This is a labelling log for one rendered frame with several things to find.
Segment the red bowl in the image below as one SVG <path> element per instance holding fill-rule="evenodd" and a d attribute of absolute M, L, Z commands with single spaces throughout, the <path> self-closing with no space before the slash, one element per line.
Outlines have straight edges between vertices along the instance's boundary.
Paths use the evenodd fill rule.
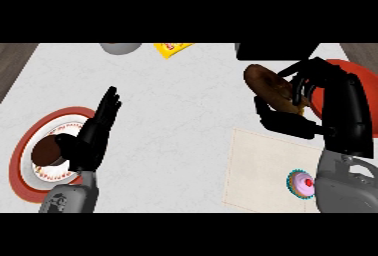
<path fill-rule="evenodd" d="M 372 136 L 378 138 L 378 75 L 359 64 L 341 60 L 326 59 L 332 65 L 338 65 L 341 69 L 357 75 L 362 82 L 369 110 L 372 118 Z M 322 107 L 323 107 L 323 88 L 316 88 L 311 94 L 311 110 L 319 119 L 322 119 Z"/>

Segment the red rimmed white plate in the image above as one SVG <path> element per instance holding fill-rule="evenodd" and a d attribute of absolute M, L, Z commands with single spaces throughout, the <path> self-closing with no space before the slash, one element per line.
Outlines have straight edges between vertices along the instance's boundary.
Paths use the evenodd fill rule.
<path fill-rule="evenodd" d="M 66 170 L 68 163 L 53 167 L 38 167 L 31 161 L 31 151 L 47 135 L 75 135 L 94 111 L 85 107 L 66 107 L 44 116 L 25 132 L 9 161 L 9 183 L 18 197 L 41 203 L 52 188 L 59 184 L 80 184 L 83 178 Z"/>

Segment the pink frosted cupcake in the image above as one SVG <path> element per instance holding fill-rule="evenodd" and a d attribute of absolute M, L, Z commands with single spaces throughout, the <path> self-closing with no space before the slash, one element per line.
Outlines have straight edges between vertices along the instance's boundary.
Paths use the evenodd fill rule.
<path fill-rule="evenodd" d="M 314 180 L 304 170 L 295 169 L 291 171 L 286 177 L 286 188 L 297 198 L 303 200 L 313 198 Z"/>

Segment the beige placemat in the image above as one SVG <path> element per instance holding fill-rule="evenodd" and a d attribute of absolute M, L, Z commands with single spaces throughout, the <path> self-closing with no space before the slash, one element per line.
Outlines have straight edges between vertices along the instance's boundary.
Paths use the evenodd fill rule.
<path fill-rule="evenodd" d="M 317 213 L 316 200 L 286 188 L 292 170 L 316 174 L 322 150 L 288 140 L 233 129 L 223 204 L 249 212 Z"/>

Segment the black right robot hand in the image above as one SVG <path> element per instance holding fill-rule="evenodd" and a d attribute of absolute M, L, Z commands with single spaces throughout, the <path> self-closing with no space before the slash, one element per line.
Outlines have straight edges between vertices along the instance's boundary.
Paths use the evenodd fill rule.
<path fill-rule="evenodd" d="M 357 75 L 319 57 L 297 62 L 277 73 L 280 77 L 291 74 L 295 74 L 291 80 L 294 105 L 300 104 L 301 96 L 310 99 L 316 88 L 323 89 L 322 124 L 298 114 L 272 111 L 273 104 L 257 96 L 255 109 L 264 128 L 303 139 L 313 139 L 319 134 L 329 151 L 372 158 L 370 110 Z"/>

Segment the yellow packet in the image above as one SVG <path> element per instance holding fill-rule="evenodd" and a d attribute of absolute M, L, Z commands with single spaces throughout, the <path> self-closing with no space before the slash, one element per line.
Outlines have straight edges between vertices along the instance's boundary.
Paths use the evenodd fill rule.
<path fill-rule="evenodd" d="M 165 59 L 177 54 L 183 49 L 192 46 L 192 43 L 155 43 L 153 47 Z"/>

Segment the chocolate cupcake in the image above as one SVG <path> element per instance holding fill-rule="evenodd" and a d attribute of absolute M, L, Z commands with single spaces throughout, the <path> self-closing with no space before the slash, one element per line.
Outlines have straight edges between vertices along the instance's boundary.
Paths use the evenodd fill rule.
<path fill-rule="evenodd" d="M 66 161 L 54 138 L 54 135 L 46 136 L 32 148 L 31 160 L 37 166 L 59 166 Z"/>

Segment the grey round container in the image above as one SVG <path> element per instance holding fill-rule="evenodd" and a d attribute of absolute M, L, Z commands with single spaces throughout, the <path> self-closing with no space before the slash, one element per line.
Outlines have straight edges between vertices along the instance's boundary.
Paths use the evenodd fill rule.
<path fill-rule="evenodd" d="M 103 50 L 112 55 L 131 53 L 140 46 L 140 43 L 102 43 Z"/>

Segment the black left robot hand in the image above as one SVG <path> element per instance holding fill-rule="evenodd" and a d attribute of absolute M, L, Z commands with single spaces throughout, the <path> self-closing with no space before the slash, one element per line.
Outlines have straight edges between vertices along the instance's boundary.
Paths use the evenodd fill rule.
<path fill-rule="evenodd" d="M 121 107 L 117 88 L 111 86 L 102 97 L 94 116 L 87 119 L 78 135 L 59 134 L 54 142 L 60 149 L 60 156 L 69 161 L 68 170 L 72 172 L 94 172 L 102 164 L 109 132 Z"/>

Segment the black appliance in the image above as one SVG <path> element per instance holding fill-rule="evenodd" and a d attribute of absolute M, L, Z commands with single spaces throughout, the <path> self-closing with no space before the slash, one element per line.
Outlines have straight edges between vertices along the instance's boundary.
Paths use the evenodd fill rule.
<path fill-rule="evenodd" d="M 236 59 L 243 61 L 294 61 L 307 59 L 317 43 L 236 43 Z"/>

